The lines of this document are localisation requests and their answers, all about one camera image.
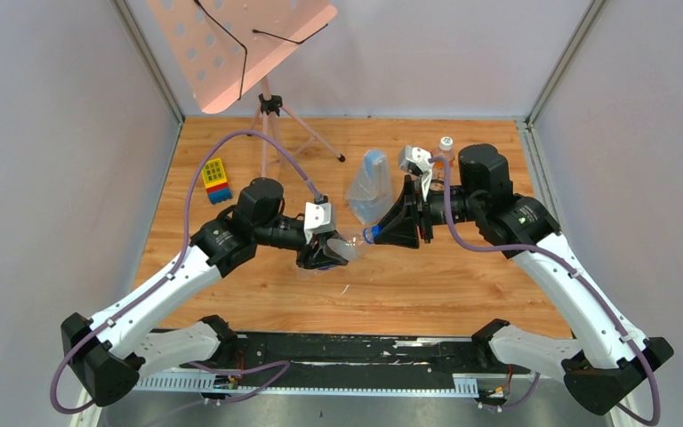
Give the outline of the clear Pepsi bottle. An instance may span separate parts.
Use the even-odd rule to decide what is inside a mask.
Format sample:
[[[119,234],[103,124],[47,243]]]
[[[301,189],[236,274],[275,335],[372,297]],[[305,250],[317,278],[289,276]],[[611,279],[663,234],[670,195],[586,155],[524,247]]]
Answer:
[[[362,230],[357,233],[340,233],[339,239],[332,239],[329,242],[330,248],[341,257],[341,266],[337,267],[347,266],[363,256],[370,245],[362,239],[361,233]]]

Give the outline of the white bottle cap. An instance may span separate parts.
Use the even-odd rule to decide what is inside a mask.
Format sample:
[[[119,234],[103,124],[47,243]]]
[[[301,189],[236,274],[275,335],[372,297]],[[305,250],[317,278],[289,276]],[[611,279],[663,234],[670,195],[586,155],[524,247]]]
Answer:
[[[449,136],[444,136],[439,142],[439,147],[441,149],[450,149],[454,145],[454,140]]]

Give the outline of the blue bottle cap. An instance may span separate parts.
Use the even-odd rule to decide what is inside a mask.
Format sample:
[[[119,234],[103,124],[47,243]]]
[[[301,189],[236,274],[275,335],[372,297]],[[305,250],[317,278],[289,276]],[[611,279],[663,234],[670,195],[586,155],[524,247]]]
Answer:
[[[362,239],[364,239],[368,245],[373,245],[375,237],[375,227],[364,228],[362,230],[361,236]]]

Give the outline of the orange tea bottle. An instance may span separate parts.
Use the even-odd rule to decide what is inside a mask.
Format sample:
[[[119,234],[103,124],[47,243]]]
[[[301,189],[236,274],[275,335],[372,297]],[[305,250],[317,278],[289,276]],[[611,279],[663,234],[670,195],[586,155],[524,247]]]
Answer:
[[[439,143],[436,148],[434,148],[430,155],[432,157],[442,157],[444,158],[451,168],[454,168],[454,145],[450,149],[441,149]],[[446,178],[446,173],[444,169],[444,164],[442,162],[434,162],[432,166],[432,178],[430,183],[430,189],[436,191],[442,191],[446,185],[450,183],[450,180]]]

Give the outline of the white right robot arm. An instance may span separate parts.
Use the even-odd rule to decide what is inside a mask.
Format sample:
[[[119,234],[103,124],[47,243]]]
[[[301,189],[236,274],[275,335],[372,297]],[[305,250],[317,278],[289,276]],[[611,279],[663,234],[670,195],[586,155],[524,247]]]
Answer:
[[[504,364],[548,376],[594,415],[622,408],[647,383],[653,408],[647,424],[657,424],[655,371],[673,348],[662,337],[647,336],[605,296],[550,211],[515,192],[506,157],[490,144],[465,147],[455,160],[407,146],[398,162],[406,175],[403,189],[374,226],[375,244],[415,249],[432,240],[437,226],[471,222],[485,240],[482,251],[518,265],[571,329],[571,338],[553,339],[495,319],[472,337],[476,366],[491,372]]]

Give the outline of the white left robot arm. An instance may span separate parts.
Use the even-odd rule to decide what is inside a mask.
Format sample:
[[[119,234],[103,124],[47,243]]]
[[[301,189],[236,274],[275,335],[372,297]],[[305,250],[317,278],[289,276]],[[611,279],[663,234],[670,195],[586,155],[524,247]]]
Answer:
[[[218,316],[165,333],[155,327],[201,290],[252,260],[259,246],[295,252],[305,270],[327,270],[346,260],[329,248],[339,236],[333,205],[324,195],[295,217],[283,214],[282,185],[256,178],[237,202],[206,222],[174,259],[122,300],[86,318],[73,313],[60,325],[63,365],[96,407],[107,407],[152,374],[189,362],[227,367],[236,358],[234,333]]]

